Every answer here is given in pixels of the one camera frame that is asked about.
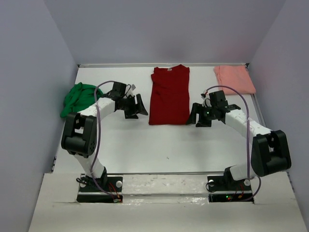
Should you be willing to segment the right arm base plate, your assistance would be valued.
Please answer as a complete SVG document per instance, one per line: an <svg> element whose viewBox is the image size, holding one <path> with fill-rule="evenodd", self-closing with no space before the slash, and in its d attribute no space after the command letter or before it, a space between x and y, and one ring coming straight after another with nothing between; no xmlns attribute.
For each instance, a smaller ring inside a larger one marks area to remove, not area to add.
<svg viewBox="0 0 309 232"><path fill-rule="evenodd" d="M205 188L210 203L241 202L253 196L249 180L231 180L226 183L222 175L207 176Z"/></svg>

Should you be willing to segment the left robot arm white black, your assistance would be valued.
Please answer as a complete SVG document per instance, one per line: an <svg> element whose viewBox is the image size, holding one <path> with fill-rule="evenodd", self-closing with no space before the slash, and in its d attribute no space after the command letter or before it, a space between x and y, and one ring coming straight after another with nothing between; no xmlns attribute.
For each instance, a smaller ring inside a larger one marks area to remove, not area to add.
<svg viewBox="0 0 309 232"><path fill-rule="evenodd" d="M134 94L135 85L111 81L112 88L98 96L99 86L93 92L94 103L77 113L66 116L61 147L74 156L82 166L85 176L79 178L82 185L109 194L106 167L99 161L101 121L116 111L123 111L126 119L148 115L140 94Z"/></svg>

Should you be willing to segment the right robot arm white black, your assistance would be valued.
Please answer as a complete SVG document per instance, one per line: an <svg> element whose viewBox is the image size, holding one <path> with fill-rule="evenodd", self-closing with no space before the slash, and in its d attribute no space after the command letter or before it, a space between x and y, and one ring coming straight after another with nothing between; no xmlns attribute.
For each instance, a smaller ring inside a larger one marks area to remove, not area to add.
<svg viewBox="0 0 309 232"><path fill-rule="evenodd" d="M187 124L211 127L218 120L233 128L246 139L247 160L225 168L222 176L207 183L209 192L217 187L234 189L244 181L264 177L291 168L286 134L271 130L250 119L249 111L242 111L236 104L229 104L222 90L201 95L203 103L194 103Z"/></svg>

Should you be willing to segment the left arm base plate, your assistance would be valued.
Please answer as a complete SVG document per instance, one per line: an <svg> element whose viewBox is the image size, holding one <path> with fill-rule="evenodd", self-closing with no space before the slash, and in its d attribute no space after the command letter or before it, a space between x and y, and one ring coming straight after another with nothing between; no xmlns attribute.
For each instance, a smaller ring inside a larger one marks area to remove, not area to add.
<svg viewBox="0 0 309 232"><path fill-rule="evenodd" d="M76 178L79 184L77 193L77 202L79 203L122 203L122 187L123 177L119 175L109 175L107 184L103 187L103 191L98 189L93 179L81 175Z"/></svg>

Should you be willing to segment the red t shirt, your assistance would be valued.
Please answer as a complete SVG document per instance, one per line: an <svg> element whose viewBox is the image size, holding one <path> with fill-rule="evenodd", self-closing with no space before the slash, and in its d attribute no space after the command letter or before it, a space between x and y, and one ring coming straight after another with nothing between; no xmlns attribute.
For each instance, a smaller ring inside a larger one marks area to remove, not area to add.
<svg viewBox="0 0 309 232"><path fill-rule="evenodd" d="M150 98L149 125L184 125L189 115L190 68L178 65L155 67Z"/></svg>

